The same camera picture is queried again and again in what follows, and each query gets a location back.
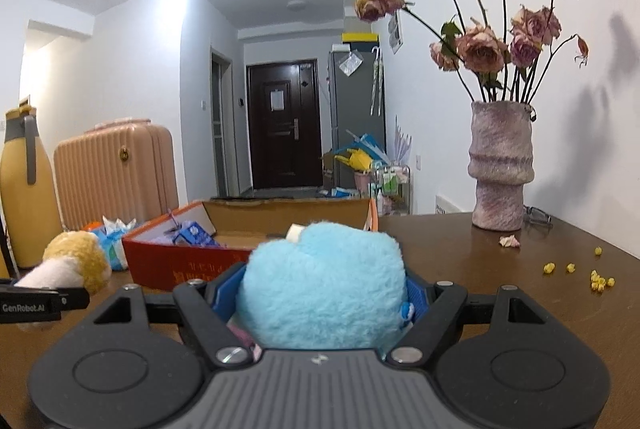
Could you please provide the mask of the white yellow plush toy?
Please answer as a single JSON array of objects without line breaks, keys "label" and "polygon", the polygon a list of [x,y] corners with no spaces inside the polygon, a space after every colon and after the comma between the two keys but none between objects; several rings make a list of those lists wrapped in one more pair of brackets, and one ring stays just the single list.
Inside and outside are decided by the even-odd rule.
[{"label": "white yellow plush toy", "polygon": [[[26,288],[72,288],[99,293],[112,276],[112,268],[96,234],[68,231],[55,236],[43,250],[42,261],[16,282]],[[30,329],[47,329],[53,322],[16,324]]]}]

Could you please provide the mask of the blue small carton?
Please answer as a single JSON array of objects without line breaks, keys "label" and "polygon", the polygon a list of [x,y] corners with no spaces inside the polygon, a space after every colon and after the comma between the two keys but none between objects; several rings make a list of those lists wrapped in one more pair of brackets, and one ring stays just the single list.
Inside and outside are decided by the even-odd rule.
[{"label": "blue small carton", "polygon": [[209,234],[200,223],[196,221],[186,221],[180,224],[177,231],[172,235],[172,244],[176,246],[192,247],[220,247],[218,241]]}]

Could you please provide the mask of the light blue plush toy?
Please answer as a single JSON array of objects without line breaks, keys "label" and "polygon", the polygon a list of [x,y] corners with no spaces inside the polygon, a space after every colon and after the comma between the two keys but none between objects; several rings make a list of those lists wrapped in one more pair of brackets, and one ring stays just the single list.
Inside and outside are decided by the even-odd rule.
[{"label": "light blue plush toy", "polygon": [[398,241],[326,221],[258,245],[236,295],[238,321],[264,349],[385,353],[415,316]]}]

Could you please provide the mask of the pink satin scrunchie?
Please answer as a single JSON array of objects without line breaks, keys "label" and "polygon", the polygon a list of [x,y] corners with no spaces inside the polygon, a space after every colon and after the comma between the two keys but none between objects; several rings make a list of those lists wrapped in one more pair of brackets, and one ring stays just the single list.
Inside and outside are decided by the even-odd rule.
[{"label": "pink satin scrunchie", "polygon": [[262,347],[258,345],[255,338],[242,326],[242,324],[232,317],[227,323],[227,327],[232,331],[234,336],[242,342],[242,345],[252,353],[253,361],[257,362],[262,356]]}]

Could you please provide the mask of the red cardboard box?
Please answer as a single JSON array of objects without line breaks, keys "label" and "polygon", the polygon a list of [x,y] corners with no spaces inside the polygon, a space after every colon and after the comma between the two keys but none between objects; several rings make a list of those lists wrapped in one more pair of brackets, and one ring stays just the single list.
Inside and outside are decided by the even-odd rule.
[{"label": "red cardboard box", "polygon": [[[321,221],[375,232],[378,208],[372,198],[357,197],[198,201],[130,231],[122,246],[136,284],[169,291],[189,279],[211,281],[232,265],[245,262],[259,244],[285,236],[293,224]],[[216,245],[171,241],[169,233],[189,222],[202,227]]]}]

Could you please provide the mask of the yellow thermos jug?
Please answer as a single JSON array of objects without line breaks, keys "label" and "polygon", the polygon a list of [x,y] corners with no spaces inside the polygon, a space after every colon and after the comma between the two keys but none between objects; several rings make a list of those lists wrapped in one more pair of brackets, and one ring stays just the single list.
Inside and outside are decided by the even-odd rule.
[{"label": "yellow thermos jug", "polygon": [[32,269],[63,232],[53,171],[40,139],[37,108],[27,100],[6,112],[1,206],[17,269]]}]

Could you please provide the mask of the orange small ball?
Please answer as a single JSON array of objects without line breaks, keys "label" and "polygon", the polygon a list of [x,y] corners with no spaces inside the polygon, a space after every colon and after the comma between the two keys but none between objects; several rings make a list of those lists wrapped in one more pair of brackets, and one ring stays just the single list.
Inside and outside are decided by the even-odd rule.
[{"label": "orange small ball", "polygon": [[103,227],[103,223],[102,222],[93,221],[93,222],[90,222],[90,223],[87,223],[86,225],[84,225],[82,227],[82,230],[93,231],[93,230],[96,230],[96,229],[102,229],[102,227]]}]

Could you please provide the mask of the blue tissue pack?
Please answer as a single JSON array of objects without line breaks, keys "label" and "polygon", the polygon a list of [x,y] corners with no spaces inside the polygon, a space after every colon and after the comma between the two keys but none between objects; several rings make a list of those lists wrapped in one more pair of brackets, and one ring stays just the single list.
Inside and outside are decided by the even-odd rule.
[{"label": "blue tissue pack", "polygon": [[122,239],[130,231],[134,230],[137,225],[137,220],[132,219],[126,223],[122,221],[122,219],[110,220],[103,217],[102,221],[99,222],[103,223],[102,229],[88,232],[96,234],[99,238],[100,246],[112,270],[117,272],[127,271],[128,262],[124,246],[122,246]]}]

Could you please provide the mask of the black eyeglasses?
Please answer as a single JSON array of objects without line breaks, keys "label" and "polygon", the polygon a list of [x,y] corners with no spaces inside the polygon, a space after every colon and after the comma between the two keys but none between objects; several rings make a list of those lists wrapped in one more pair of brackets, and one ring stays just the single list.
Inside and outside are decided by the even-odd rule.
[{"label": "black eyeglasses", "polygon": [[524,222],[538,227],[552,227],[552,215],[547,214],[542,209],[533,206],[524,207]]}]

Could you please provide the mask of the pink ribbed suitcase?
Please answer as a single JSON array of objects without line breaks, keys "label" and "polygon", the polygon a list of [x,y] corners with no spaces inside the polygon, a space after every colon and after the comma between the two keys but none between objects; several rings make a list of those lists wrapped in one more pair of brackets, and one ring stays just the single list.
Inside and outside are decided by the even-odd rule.
[{"label": "pink ribbed suitcase", "polygon": [[70,230],[104,218],[145,223],[179,205],[171,133],[149,119],[118,119],[64,140],[53,166]]}]

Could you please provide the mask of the pink textured vase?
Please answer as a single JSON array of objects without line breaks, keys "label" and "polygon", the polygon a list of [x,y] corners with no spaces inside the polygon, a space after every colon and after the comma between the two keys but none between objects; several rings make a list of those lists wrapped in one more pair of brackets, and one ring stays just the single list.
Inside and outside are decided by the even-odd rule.
[{"label": "pink textured vase", "polygon": [[524,186],[535,178],[532,134],[528,105],[472,104],[468,174],[476,181],[475,227],[495,232],[521,229]]}]

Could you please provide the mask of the yellow crumbs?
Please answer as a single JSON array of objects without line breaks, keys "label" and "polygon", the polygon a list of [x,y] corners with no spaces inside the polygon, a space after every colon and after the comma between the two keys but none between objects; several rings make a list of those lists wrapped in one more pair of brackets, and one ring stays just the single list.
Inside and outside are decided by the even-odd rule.
[{"label": "yellow crumbs", "polygon": [[[549,261],[542,266],[543,275],[552,275],[558,266]],[[575,262],[569,262],[564,265],[564,273],[567,275],[575,274],[578,267]],[[606,276],[601,274],[597,269],[592,269],[589,273],[589,286],[593,293],[604,293],[608,288],[613,288],[616,284],[614,276]]]}]

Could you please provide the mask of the dark entrance door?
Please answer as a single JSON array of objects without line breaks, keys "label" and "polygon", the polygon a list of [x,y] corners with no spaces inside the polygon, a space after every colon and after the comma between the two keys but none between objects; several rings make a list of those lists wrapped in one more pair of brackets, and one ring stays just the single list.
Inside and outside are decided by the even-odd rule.
[{"label": "dark entrance door", "polygon": [[253,188],[311,188],[322,183],[317,62],[246,69]]}]

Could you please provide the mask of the grey refrigerator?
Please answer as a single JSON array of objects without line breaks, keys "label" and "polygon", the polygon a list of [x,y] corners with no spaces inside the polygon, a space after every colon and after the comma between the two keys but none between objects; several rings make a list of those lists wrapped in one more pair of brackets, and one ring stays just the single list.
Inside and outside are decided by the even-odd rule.
[{"label": "grey refrigerator", "polygon": [[360,42],[364,50],[329,53],[329,93],[331,104],[331,150],[347,148],[363,134],[370,134],[386,148],[385,104],[371,112],[374,82],[374,45]]}]

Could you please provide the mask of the dried pink roses bouquet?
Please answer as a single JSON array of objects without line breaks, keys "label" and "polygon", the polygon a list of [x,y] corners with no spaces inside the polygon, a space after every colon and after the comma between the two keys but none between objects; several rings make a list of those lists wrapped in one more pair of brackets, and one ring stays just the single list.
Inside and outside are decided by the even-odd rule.
[{"label": "dried pink roses bouquet", "polygon": [[484,0],[475,0],[477,12],[465,15],[461,4],[441,26],[427,22],[409,0],[355,0],[356,17],[365,23],[407,15],[435,38],[428,54],[437,68],[461,75],[470,72],[480,87],[471,99],[480,103],[515,102],[532,105],[555,56],[575,44],[575,62],[589,61],[589,46],[582,36],[565,36],[555,4],[532,10],[521,6],[511,13],[508,0],[500,0],[497,25],[491,24]]}]

